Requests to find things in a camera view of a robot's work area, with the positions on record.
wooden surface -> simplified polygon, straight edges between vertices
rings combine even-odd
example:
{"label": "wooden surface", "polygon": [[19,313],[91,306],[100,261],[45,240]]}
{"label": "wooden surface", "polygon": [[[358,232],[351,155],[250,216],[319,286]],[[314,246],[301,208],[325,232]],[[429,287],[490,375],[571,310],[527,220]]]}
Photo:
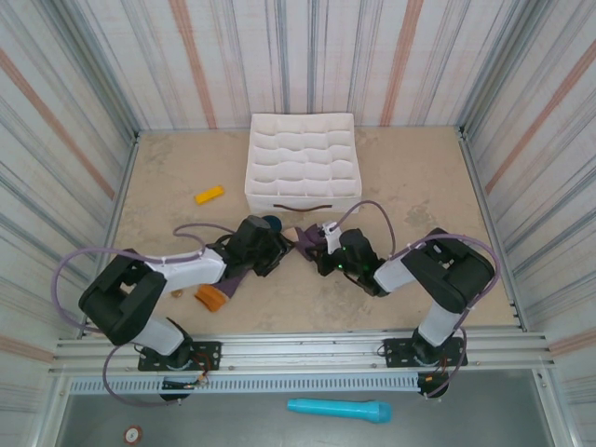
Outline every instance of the wooden surface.
{"label": "wooden surface", "polygon": [[[250,211],[244,196],[249,133],[205,131],[144,135],[134,166],[115,246],[148,255],[191,251],[196,243],[171,230],[190,222],[236,229]],[[398,250],[436,226],[488,242],[478,203],[452,128],[362,128],[356,131],[362,196],[377,200],[394,225]],[[222,185],[225,194],[198,206],[194,195]],[[336,213],[282,212],[286,226],[307,228],[337,220]],[[390,238],[378,210],[364,206],[344,229],[359,227],[379,256]],[[207,241],[221,232],[197,229]],[[323,278],[296,251],[267,278],[249,274],[234,298],[217,313],[194,297],[164,295],[156,314],[173,318],[190,333],[325,332],[413,328],[431,299],[417,283],[374,298],[339,273]],[[467,320],[468,326],[513,324],[502,285]]]}

gray floor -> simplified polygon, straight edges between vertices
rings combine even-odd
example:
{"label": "gray floor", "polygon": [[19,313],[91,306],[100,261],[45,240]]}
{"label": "gray floor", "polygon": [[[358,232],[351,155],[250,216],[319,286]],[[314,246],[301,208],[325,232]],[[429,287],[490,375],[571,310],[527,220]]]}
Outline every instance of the gray floor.
{"label": "gray floor", "polygon": [[[363,421],[285,410],[288,398],[384,400],[393,420]],[[442,402],[414,393],[191,396],[181,407],[138,409],[107,396],[70,399],[61,446],[124,445],[127,427],[148,446],[539,446],[552,441],[530,372],[462,372]]]}

black mounting plate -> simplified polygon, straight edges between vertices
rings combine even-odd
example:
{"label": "black mounting plate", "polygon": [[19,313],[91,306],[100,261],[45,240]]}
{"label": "black mounting plate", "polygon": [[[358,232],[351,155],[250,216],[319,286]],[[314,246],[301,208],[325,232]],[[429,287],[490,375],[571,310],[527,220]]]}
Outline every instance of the black mounting plate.
{"label": "black mounting plate", "polygon": [[[432,365],[423,364],[415,355],[413,349],[412,338],[388,338],[383,340],[383,351],[381,355],[385,357],[387,368],[419,368],[419,367],[437,367],[437,361]],[[447,359],[447,366],[455,366],[459,357],[462,355],[461,350],[464,347],[464,340],[458,337],[449,339],[442,351],[441,356]],[[464,355],[462,366],[467,365],[467,355]]]}
{"label": "black mounting plate", "polygon": [[[205,356],[196,356],[199,363],[207,371],[217,371],[220,369],[220,360],[222,359],[222,343],[221,342],[193,342],[191,351],[194,353],[204,354],[209,358],[210,365],[205,364]],[[173,369],[166,364],[143,355],[139,357],[139,371],[203,371],[195,361],[189,359],[188,362],[180,369]]]}

